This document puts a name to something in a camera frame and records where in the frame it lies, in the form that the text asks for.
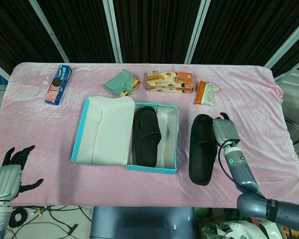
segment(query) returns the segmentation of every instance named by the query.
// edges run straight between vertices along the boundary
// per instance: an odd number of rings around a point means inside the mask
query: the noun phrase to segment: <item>open shoe box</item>
[[[156,110],[161,140],[156,167],[139,166],[132,157],[132,125],[139,108]],[[175,174],[177,169],[178,106],[135,103],[130,97],[88,97],[71,161],[87,165],[121,165],[130,170]]]

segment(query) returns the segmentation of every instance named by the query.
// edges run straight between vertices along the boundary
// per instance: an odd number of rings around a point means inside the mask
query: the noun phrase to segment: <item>snack packet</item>
[[[219,88],[209,82],[200,81],[194,105],[215,106],[213,93]]]

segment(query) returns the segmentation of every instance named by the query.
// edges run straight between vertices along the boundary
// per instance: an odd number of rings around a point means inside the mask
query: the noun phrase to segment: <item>table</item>
[[[0,109],[0,164],[11,147],[36,145],[22,183],[44,178],[42,185],[19,194],[14,205],[109,205],[236,207],[240,192],[216,161],[207,186],[188,176],[190,128],[198,114],[226,112],[241,137],[241,147],[267,198],[299,203],[299,163],[282,112],[282,91],[272,73],[258,66],[168,64],[69,64],[73,74],[59,106],[44,96],[57,63],[22,63],[11,75]],[[127,69],[141,81],[135,102],[180,106],[175,175],[127,170],[123,166],[86,166],[70,158],[85,99],[114,97],[102,84]],[[193,105],[195,93],[146,91],[147,70],[192,72],[211,82],[215,107]]]

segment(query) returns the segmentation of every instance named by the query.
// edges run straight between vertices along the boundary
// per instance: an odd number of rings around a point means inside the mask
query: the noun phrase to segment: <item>box lid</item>
[[[94,165],[126,165],[132,134],[135,102],[88,97],[74,143],[72,162]]]

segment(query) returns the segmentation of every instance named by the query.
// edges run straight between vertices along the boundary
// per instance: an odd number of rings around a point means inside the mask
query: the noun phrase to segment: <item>black curtain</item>
[[[274,77],[292,69],[299,62],[299,40],[272,67]]]
[[[38,0],[70,62],[115,62],[102,0]]]
[[[193,64],[264,66],[299,25],[299,0],[212,0]]]
[[[114,0],[124,63],[185,61],[200,0]]]
[[[11,74],[21,62],[63,62],[29,1],[0,0],[0,66]]]

